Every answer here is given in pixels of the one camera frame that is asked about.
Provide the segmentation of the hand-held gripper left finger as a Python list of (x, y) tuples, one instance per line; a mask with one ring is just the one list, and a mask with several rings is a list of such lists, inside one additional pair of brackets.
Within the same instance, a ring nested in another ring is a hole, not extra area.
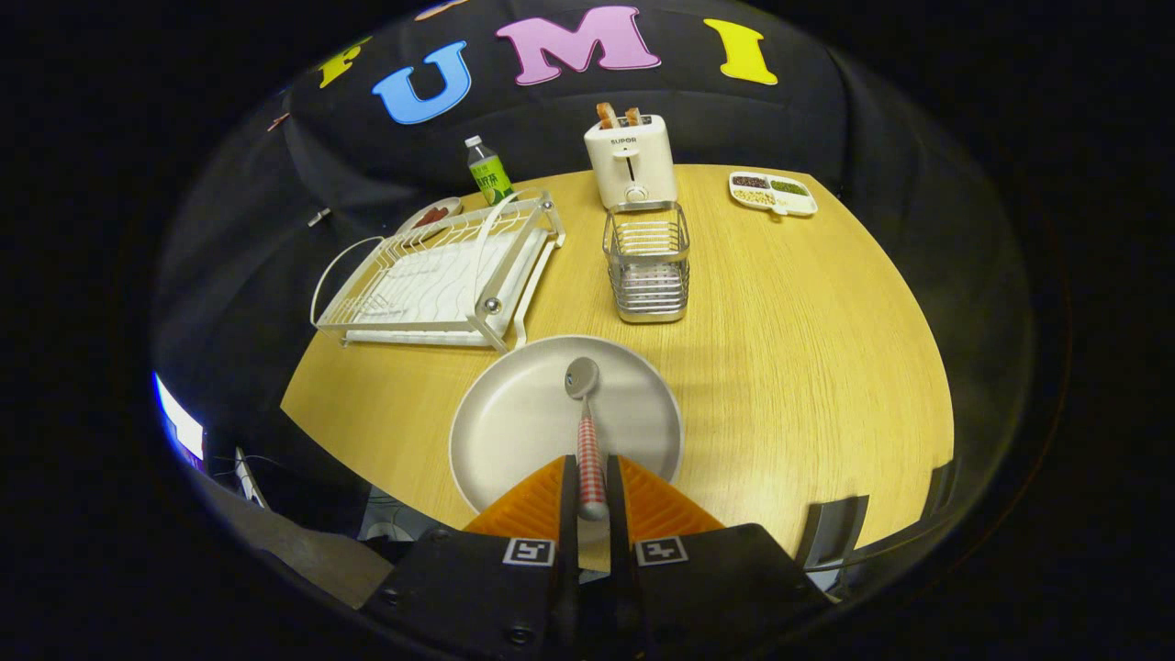
[(575, 656), (575, 456), (524, 478), (464, 530), (429, 530), (361, 609), (423, 660)]

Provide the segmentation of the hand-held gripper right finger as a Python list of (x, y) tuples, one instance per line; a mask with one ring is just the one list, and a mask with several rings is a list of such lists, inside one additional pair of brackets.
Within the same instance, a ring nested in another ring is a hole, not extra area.
[(634, 660), (759, 660), (834, 603), (761, 524), (726, 526), (610, 456), (615, 621)]

